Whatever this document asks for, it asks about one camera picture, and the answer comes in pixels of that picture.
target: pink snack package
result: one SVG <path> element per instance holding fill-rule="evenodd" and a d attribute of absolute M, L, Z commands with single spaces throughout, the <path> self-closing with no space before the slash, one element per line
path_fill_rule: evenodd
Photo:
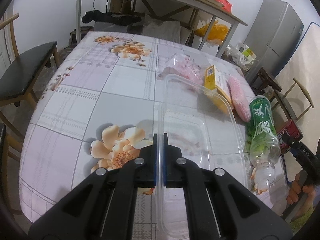
<path fill-rule="evenodd" d="M 230 77 L 228 83 L 230 87 L 232 103 L 239 117 L 244 122 L 250 122 L 251 112 L 249 103 L 241 89 L 239 80 L 237 80 L 235 77 Z"/>
<path fill-rule="evenodd" d="M 187 78 L 196 84 L 203 84 L 203 79 L 200 77 L 200 66 L 185 54 L 174 54 L 172 58 L 167 61 L 166 66 L 164 69 L 159 69 L 159 71 L 162 71 L 159 78 L 163 78 L 171 73 Z"/>

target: cardboard box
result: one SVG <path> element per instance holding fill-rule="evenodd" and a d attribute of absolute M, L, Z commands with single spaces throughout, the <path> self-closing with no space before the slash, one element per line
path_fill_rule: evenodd
<path fill-rule="evenodd" d="M 234 109 L 227 78 L 214 65 L 210 66 L 205 71 L 204 86 L 211 91 L 217 92 L 218 94 L 222 95 L 228 101 L 231 108 Z M 218 109 L 226 114 L 228 113 L 228 109 L 221 99 L 210 96 L 209 94 L 207 94 L 207 96 L 217 106 Z"/>
<path fill-rule="evenodd" d="M 289 135 L 297 141 L 301 141 L 303 138 L 303 134 L 294 120 L 288 120 L 277 133 L 282 154 L 285 154 L 290 149 L 290 146 L 282 140 L 284 134 Z"/>
<path fill-rule="evenodd" d="M 120 13 L 124 0 L 111 0 L 110 12 Z M 131 14 L 131 1 L 127 0 L 124 6 L 124 14 Z"/>

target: refrigerator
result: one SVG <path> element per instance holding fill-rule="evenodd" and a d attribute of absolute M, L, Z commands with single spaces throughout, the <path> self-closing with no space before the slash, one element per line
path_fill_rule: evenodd
<path fill-rule="evenodd" d="M 280 0 L 263 0 L 259 13 L 244 41 L 257 55 L 246 74 L 248 83 L 263 67 L 276 77 L 292 56 L 303 30 L 303 23 L 292 6 Z M 255 87 L 260 85 L 258 79 Z"/>

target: food container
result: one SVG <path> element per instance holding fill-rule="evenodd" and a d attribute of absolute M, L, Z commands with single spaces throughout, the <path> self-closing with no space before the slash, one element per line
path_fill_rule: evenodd
<path fill-rule="evenodd" d="M 188 222 L 182 188 L 167 189 L 163 181 L 163 134 L 169 145 L 179 147 L 182 156 L 199 167 L 221 167 L 248 187 L 243 144 L 229 103 L 218 93 L 169 74 L 164 80 L 164 102 L 158 113 L 157 131 L 157 224 L 166 235 L 186 239 Z M 225 104 L 220 111 L 208 98 Z"/>

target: yellow box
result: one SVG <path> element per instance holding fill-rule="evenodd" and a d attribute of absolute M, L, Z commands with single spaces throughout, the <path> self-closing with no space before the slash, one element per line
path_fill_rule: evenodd
<path fill-rule="evenodd" d="M 222 95 L 228 101 L 231 108 L 234 109 L 227 79 L 225 78 L 224 74 L 220 72 L 214 65 L 210 66 L 205 71 L 204 86 L 211 91 Z M 226 114 L 228 113 L 228 109 L 221 99 L 212 97 L 209 94 L 206 96 L 217 106 L 218 109 Z"/>

